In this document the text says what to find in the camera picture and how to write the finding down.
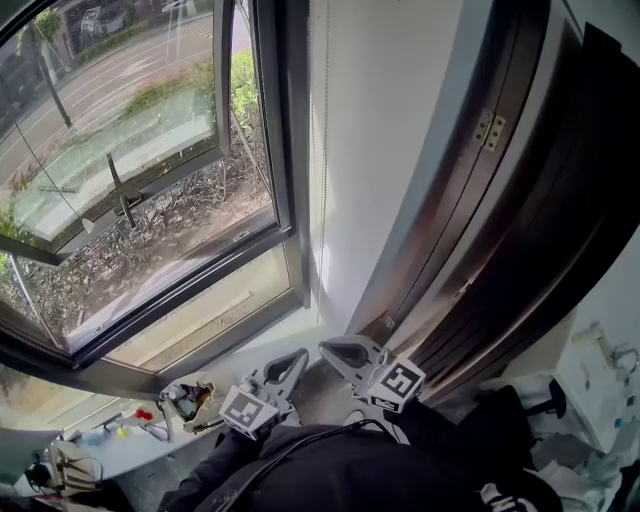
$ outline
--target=white wall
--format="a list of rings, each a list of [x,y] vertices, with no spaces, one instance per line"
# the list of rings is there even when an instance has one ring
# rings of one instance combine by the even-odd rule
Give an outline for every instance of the white wall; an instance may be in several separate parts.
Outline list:
[[[311,2],[311,237],[321,315],[345,332],[416,168],[463,2],[333,0],[327,18],[328,1]]]
[[[584,28],[589,22],[622,44],[622,51],[640,64],[640,2],[637,0],[569,0]],[[599,321],[610,344],[640,348],[640,231],[609,271],[578,306],[573,331]]]

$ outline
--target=window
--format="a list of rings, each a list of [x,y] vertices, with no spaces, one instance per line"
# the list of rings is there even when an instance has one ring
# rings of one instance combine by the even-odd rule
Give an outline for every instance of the window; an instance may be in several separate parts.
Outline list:
[[[150,397],[304,305],[306,6],[281,8],[58,0],[5,24],[4,375],[83,411]]]

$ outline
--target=glass pane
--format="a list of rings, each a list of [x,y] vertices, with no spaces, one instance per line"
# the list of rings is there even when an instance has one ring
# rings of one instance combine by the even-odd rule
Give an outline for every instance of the glass pane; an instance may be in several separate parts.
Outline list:
[[[213,340],[289,288],[277,246],[112,351],[108,358],[159,371]]]
[[[206,19],[185,27],[193,32]],[[267,166],[251,40],[242,16],[235,19],[232,97],[242,132],[231,126],[229,156],[136,206],[135,228],[120,220],[59,267],[20,260],[44,318],[71,352],[207,261],[234,233],[275,218],[263,177]]]
[[[0,427],[64,429],[114,400],[67,388],[0,365]]]
[[[212,11],[59,0],[0,48],[2,188],[30,243],[57,250],[81,217],[218,145]]]

